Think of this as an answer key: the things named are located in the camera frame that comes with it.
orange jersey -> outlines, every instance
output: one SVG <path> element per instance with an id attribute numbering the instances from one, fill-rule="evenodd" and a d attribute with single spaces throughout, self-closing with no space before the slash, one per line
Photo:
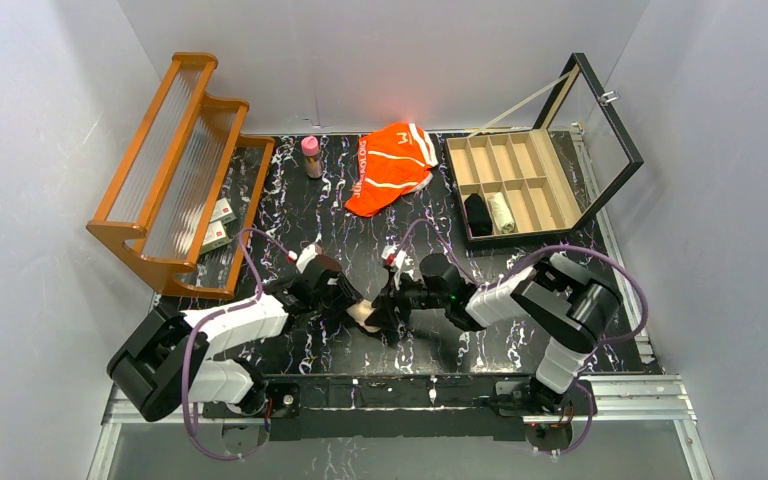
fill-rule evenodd
<path id="1" fill-rule="evenodd" d="M 361 137 L 358 144 L 360 180 L 346 208 L 371 217 L 400 196 L 431 181 L 437 155 L 431 138 L 413 123 L 394 123 Z"/>

black frame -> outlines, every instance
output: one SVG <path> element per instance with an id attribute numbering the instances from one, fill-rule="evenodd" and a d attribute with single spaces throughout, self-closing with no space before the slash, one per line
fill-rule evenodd
<path id="1" fill-rule="evenodd" d="M 603 104 L 599 101 L 599 98 L 605 94 L 605 88 L 602 86 L 602 83 L 596 76 L 596 72 L 593 70 L 593 67 L 587 60 L 587 56 L 585 56 L 583 53 L 571 54 L 569 60 L 567 60 L 566 65 L 564 65 L 564 68 L 558 77 L 560 78 L 569 74 L 575 69 L 576 66 L 579 69 L 578 75 L 570 75 L 566 81 L 560 82 L 555 85 L 554 88 L 552 88 L 552 91 L 549 94 L 549 98 L 543 105 L 543 108 L 540 111 L 540 114 L 537 116 L 537 121 L 534 122 L 535 124 L 532 129 L 539 130 L 547 129 L 549 127 L 549 125 L 552 123 L 552 120 L 554 120 L 555 115 L 560 110 L 560 105 L 563 104 L 567 98 L 567 95 L 569 95 L 569 92 L 572 90 L 569 87 L 572 86 L 572 84 L 580 75 L 584 78 L 584 81 L 590 88 L 590 92 L 593 93 L 593 97 L 596 99 L 596 104 L 599 105 L 599 108 L 602 109 L 602 114 L 608 120 L 608 124 L 611 126 L 611 130 L 613 130 L 614 135 L 616 136 L 620 146 L 628 158 L 628 164 L 622 169 L 619 175 L 617 175 L 614 180 L 612 180 L 611 183 L 599 194 L 599 196 L 593 200 L 593 203 L 591 203 L 587 210 L 582 213 L 581 218 L 578 219 L 575 225 L 569 229 L 552 230 L 548 232 L 522 233 L 516 235 L 473 237 L 467 224 L 466 210 L 464 209 L 463 202 L 460 200 L 460 194 L 457 193 L 457 203 L 460 205 L 458 211 L 460 213 L 463 229 L 466 232 L 466 243 L 471 250 L 515 246 L 521 244 L 524 238 L 534 239 L 541 237 L 545 239 L 545 237 L 558 236 L 571 230 L 581 228 L 586 223 L 589 223 L 593 220 L 599 210 L 601 210 L 605 204 L 608 203 L 614 194 L 616 194 L 619 189 L 622 188 L 622 186 L 625 185 L 625 183 L 631 178 L 631 176 L 634 175 L 634 172 L 636 172 L 637 169 L 643 165 L 643 158 L 640 156 L 640 151 L 637 150 L 637 147 L 634 145 L 634 141 L 632 141 L 631 136 L 628 134 L 628 130 L 626 130 L 625 125 L 623 125 L 622 120 L 620 120 L 620 117 L 617 114 L 614 106 L 610 103 Z M 459 191 L 459 185 L 457 183 L 457 178 L 454 175 L 454 172 L 452 172 L 451 175 L 452 181 L 455 183 L 455 186 L 458 187 L 457 190 Z"/>

pink bottle cap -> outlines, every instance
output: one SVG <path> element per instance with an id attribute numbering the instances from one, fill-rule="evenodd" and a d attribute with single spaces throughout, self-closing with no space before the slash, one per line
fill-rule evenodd
<path id="1" fill-rule="evenodd" d="M 319 140 L 316 137 L 305 137 L 302 139 L 302 153 L 306 157 L 313 157 L 319 153 Z"/>

marble tabletop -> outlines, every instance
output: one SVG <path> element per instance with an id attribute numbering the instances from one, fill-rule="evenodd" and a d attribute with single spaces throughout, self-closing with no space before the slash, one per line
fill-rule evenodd
<path id="1" fill-rule="evenodd" d="M 455 211 L 459 196 L 446 158 L 446 136 L 433 134 L 431 137 L 441 160 L 434 169 L 431 183 L 417 193 L 403 196 L 371 218 L 358 217 L 343 207 L 358 178 L 358 135 L 319 137 L 325 169 L 320 180 L 311 180 L 305 175 L 302 137 L 276 137 L 255 226 L 295 251 L 310 242 L 321 244 L 326 254 L 343 265 L 355 288 L 370 300 L 387 279 L 379 260 L 382 249 L 397 243 L 407 226 L 418 218 L 429 219 L 437 225 L 461 262 L 471 268 L 478 280 L 498 278 L 517 259 L 546 245 L 545 239 L 523 241 L 515 248 L 468 253 L 464 247 L 464 228 Z M 247 207 L 259 155 L 238 149 L 226 178 L 223 196 L 229 198 L 238 217 Z M 558 240 L 606 253 L 595 220 Z M 266 245 L 261 238 L 251 242 L 252 257 L 264 280 L 290 272 L 291 266 L 280 252 Z M 406 250 L 418 262 L 429 253 L 442 252 L 443 248 L 436 236 L 420 226 Z M 610 268 L 600 262 L 577 254 L 569 257 L 613 282 Z M 212 261 L 227 263 L 229 258 L 227 253 L 217 254 Z M 200 281 L 208 282 L 207 270 L 200 269 L 197 276 L 205 277 Z M 253 292 L 253 278 L 244 267 L 237 298 L 249 297 Z M 192 298 L 164 298 L 163 301 L 172 302 L 179 309 L 215 303 Z M 608 335 L 629 331 L 626 314 L 620 311 L 609 326 Z M 227 356 L 242 356 L 265 374 L 533 373 L 548 342 L 548 334 L 527 316 L 494 324 L 480 332 L 462 332 L 449 323 L 442 312 L 415 311 L 411 321 L 392 334 L 367 334 L 347 316 L 300 318 L 289 333 L 245 344 L 227 352 Z M 587 370 L 642 372 L 644 365 L 636 345 L 629 342 L 600 347 Z"/>

gray floor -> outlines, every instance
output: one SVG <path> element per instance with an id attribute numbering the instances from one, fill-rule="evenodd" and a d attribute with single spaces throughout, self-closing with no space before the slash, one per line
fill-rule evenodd
<path id="1" fill-rule="evenodd" d="M 576 422 L 576 435 L 583 423 Z M 222 452 L 219 427 L 203 442 Z M 241 442 L 254 442 L 249 429 Z M 111 477 L 125 479 L 689 479 L 671 421 L 594 422 L 575 452 L 553 461 L 484 438 L 337 438 L 267 443 L 244 463 L 210 460 L 182 425 L 126 424 Z"/>

